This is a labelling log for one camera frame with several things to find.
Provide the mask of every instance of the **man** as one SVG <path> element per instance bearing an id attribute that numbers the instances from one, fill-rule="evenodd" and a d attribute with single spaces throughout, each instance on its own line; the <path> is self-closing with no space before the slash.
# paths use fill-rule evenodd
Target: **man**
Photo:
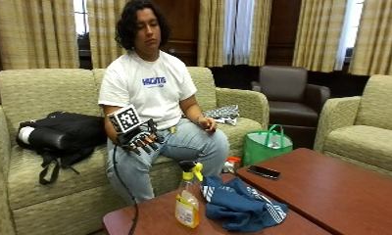
<path id="1" fill-rule="evenodd" d="M 130 1 L 116 25 L 116 42 L 127 53 L 107 67 L 98 103 L 110 139 L 107 176 L 123 199 L 131 201 L 130 190 L 138 203 L 155 197 L 150 170 L 159 155 L 199 161 L 203 173 L 215 175 L 230 154 L 228 138 L 198 105 L 196 87 L 184 63 L 160 51 L 168 36 L 170 28 L 156 6 L 148 0 Z M 107 117 L 131 104 L 143 121 L 152 118 L 158 123 L 158 135 L 164 138 L 159 149 L 150 154 L 142 151 L 140 156 L 115 148 L 116 132 Z"/>

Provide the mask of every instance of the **dark leather armchair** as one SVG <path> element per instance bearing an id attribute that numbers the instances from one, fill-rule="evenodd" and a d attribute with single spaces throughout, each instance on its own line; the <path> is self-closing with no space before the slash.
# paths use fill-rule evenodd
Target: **dark leather armchair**
<path id="1" fill-rule="evenodd" d="M 329 88 L 307 84 L 307 69 L 264 66 L 252 90 L 270 101 L 270 124 L 280 124 L 294 140 L 294 148 L 314 148 L 318 121 L 331 97 Z"/>

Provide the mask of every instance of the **dark hair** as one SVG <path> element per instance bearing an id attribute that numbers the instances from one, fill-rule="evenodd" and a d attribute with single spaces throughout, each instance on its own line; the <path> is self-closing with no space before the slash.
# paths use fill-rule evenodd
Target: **dark hair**
<path id="1" fill-rule="evenodd" d="M 134 40 L 138 33 L 136 12 L 147 8 L 154 10 L 155 16 L 158 18 L 162 32 L 160 46 L 164 46 L 167 44 L 170 38 L 170 26 L 162 11 L 150 0 L 131 0 L 123 8 L 120 20 L 116 24 L 115 36 L 118 45 L 127 50 L 134 48 Z"/>

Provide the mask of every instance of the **small box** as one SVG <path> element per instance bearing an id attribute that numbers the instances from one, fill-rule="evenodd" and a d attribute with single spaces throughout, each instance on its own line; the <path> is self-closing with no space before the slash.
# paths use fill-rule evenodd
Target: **small box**
<path id="1" fill-rule="evenodd" d="M 127 133 L 142 125 L 142 119 L 134 105 L 130 105 L 107 115 L 118 134 Z"/>

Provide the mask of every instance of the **wooden coffee table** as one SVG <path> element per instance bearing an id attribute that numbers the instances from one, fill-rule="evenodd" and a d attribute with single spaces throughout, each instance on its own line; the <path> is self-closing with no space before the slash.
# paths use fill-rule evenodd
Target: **wooden coffee table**
<path id="1" fill-rule="evenodd" d="M 230 174 L 223 174 L 224 181 L 234 178 Z M 200 202 L 200 223 L 196 228 L 182 225 L 175 217 L 175 195 L 170 192 L 139 204 L 139 221 L 135 228 L 135 235 L 151 234 L 329 234 L 321 227 L 300 216 L 295 211 L 288 212 L 284 222 L 274 227 L 268 227 L 255 233 L 228 233 L 219 221 L 206 217 L 206 199 L 202 194 L 196 195 Z M 132 218 L 135 215 L 134 206 L 108 213 L 103 218 L 103 227 L 107 234 L 128 234 Z"/>
<path id="2" fill-rule="evenodd" d="M 335 234 L 392 234 L 392 178 L 307 149 L 258 165 L 282 172 L 266 179 L 240 168 L 258 190 Z"/>

